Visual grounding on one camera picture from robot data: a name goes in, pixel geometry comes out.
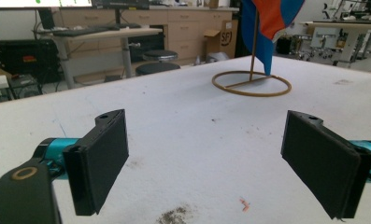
desk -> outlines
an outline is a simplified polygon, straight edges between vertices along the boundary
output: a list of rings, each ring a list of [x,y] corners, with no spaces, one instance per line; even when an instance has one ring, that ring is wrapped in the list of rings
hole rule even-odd
[[[141,35],[156,35],[161,32],[161,29],[150,29],[150,28],[139,28],[139,29],[121,29],[119,31],[106,31],[91,35],[81,35],[76,37],[62,37],[52,36],[51,38],[57,45],[59,50],[59,58],[61,61],[62,68],[64,70],[64,76],[68,89],[74,88],[74,76],[101,71],[105,69],[115,68],[121,64],[124,65],[126,77],[132,75],[131,70],[131,59],[128,37],[141,36]],[[103,53],[102,55],[87,56],[84,58],[71,59],[66,47],[66,43],[71,42],[93,42],[101,41],[105,39],[117,38],[122,43],[122,56],[117,52]]]
[[[360,34],[366,34],[371,30],[371,22],[360,21],[308,21],[305,22],[310,27],[331,27],[341,28],[343,32],[348,33],[345,48],[339,58],[338,66],[350,67],[350,58],[357,44],[357,38]]]
[[[43,139],[81,137],[96,116],[124,108],[130,157],[100,215],[76,217],[68,183],[53,182],[64,223],[155,223],[178,207],[189,224],[342,223],[281,158],[285,121],[301,111],[346,139],[371,139],[371,73],[274,57],[272,74],[293,84],[289,94],[252,98],[211,84],[249,69],[246,57],[2,103],[0,176]],[[274,88],[271,80],[260,87]],[[346,223],[371,223],[370,183]]]

